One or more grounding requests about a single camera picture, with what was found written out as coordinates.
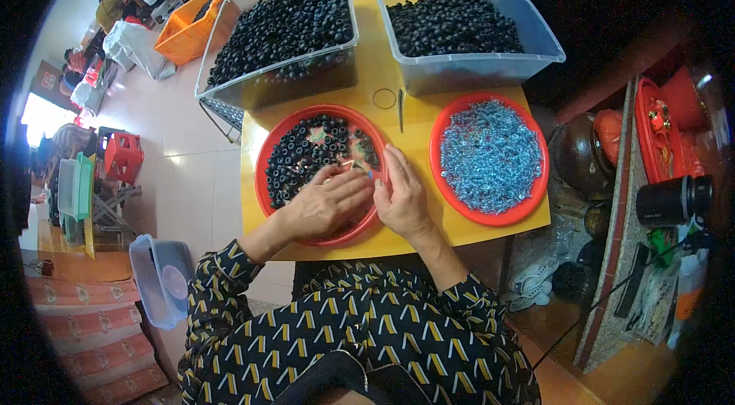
red plate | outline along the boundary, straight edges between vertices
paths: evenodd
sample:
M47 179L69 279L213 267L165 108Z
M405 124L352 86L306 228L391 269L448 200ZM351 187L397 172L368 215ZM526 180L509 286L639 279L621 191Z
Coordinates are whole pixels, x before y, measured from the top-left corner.
M365 116L356 112L352 108L341 105L312 105L298 109L294 113L283 118L283 120L278 123L273 130L271 130L271 133L268 134L268 137L265 139L265 142L260 149L260 153L258 153L258 161L255 164L255 194L258 198L258 204L260 204L260 208L266 217L270 217L276 211L274 208L271 208L271 199L268 197L268 184L265 182L265 169L268 167L268 158L271 157L273 145L279 143L281 136L289 129L292 129L294 125L299 123L299 121L312 118L322 113L346 119L349 123L348 129L351 134L355 129L360 128L365 134L369 135L372 139L372 146L375 147L376 153L381 158L381 169L383 168L385 162L382 157L382 149L385 148L385 139L383 139L380 131L378 131L378 129ZM389 182L387 171L380 171L372 168L372 178L380 179L383 183ZM364 216L357 225L346 231L344 234L326 239L301 241L301 243L305 245L314 245L316 247L331 247L343 244L354 239L354 237L358 236L375 223L376 220L378 220L378 213L375 206L371 205L370 210L367 211L367 215Z
M470 210L464 202L457 199L454 194L454 189L452 189L452 187L450 187L442 177L441 143L444 130L451 123L452 115L457 112L470 109L470 104L485 102L492 99L497 99L501 104L503 104L503 106L515 110L520 119L526 123L526 126L528 126L531 131L536 132L539 139L539 149L541 150L541 175L534 180L534 184L531 186L530 198L524 199L519 202L519 204L511 207L505 212L499 214L483 214L478 210ZM544 194L546 193L546 184L549 180L549 151L546 147L546 139L544 139L544 135L541 133L541 128L539 128L536 121L519 104L495 93L469 94L467 96L457 98L454 102L444 107L444 110L442 110L439 117L434 122L434 127L431 128L431 137L428 143L428 159L431 164L431 174L434 176L436 186L439 187L439 191L442 192L447 202L464 217L487 226L507 226L527 217L534 211L534 209L536 209L539 202L543 199Z
M638 94L636 95L636 128L648 183L658 183L684 175L684 154L681 150L681 138L675 119L670 119L671 129L665 139L666 145L658 148L654 143L648 113L654 109L657 101L665 102L664 94L656 83L648 78L642 78L638 82Z

metal rack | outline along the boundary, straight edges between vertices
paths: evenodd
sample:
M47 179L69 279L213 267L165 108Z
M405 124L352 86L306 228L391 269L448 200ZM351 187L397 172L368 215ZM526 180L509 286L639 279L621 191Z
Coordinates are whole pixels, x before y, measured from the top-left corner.
M213 98L202 97L199 99L199 106L201 107L204 114L210 119L210 121L222 132L222 134L230 141L230 143L240 144L240 140L243 136L243 119L245 117L245 111L236 106L228 105ZM225 121L230 126L229 131L225 132L212 117L212 113L218 116L220 119ZM238 131L240 135L233 138L230 134L233 131Z

finger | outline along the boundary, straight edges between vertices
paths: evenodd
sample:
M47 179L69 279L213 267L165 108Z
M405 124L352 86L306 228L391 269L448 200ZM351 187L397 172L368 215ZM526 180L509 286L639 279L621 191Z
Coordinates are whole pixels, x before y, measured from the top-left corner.
M413 166L411 165L409 160L406 158L406 155L403 154L403 152L400 150L400 148L393 146L389 143L386 145L386 150L393 153L395 157L399 160L400 164L403 166L403 169L406 171L406 176L409 181L409 184L421 186L421 182L419 181L416 170L414 170Z
M385 160L386 167L388 167L388 176L390 177L390 183L393 185L393 189L401 190L408 188L409 175L406 172L406 168L387 146L383 150L383 159Z
M336 207L342 214L346 214L358 208L362 203L370 199L371 195L372 187L365 187L357 193L354 193L354 195L344 198L340 202L336 203Z
M344 198L348 198L354 195L365 187L369 187L372 190L371 180L367 176L367 174L364 174L362 176L355 177L350 181L342 183L339 187L333 189L330 192L330 196L332 197L332 199L339 202Z
M380 179L375 179L375 192L372 194L372 201L375 203L375 208L378 212L385 212L390 208L390 193L389 189L385 186Z
M321 185L335 172L336 166L334 164L326 165L314 174L314 178L309 182L309 185Z
M337 189L339 186L344 185L350 180L354 180L360 176L367 176L367 172L359 169L354 169L353 171L341 173L337 176L332 177L332 179L329 181L329 185L327 185L327 190L332 191L334 189Z

white sneaker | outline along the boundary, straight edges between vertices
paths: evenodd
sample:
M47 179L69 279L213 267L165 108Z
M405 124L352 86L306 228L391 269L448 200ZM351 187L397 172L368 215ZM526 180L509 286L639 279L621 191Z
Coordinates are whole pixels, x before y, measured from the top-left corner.
M521 271L511 281L510 290L522 295L541 285L559 267L559 260L555 256L545 256Z
M541 285L534 287L526 293L518 295L517 293L509 293L505 295L510 312L520 311L529 308L535 304L546 306L549 304L548 294L551 293L551 282L543 281Z

orange plastic basket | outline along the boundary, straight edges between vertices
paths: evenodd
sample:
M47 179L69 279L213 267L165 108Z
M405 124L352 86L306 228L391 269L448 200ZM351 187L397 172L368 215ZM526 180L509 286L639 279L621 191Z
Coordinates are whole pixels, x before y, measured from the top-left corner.
M204 17L192 24L207 0L190 0L171 13L158 37L155 49L176 65L184 65L204 55L209 34L224 0L212 0Z

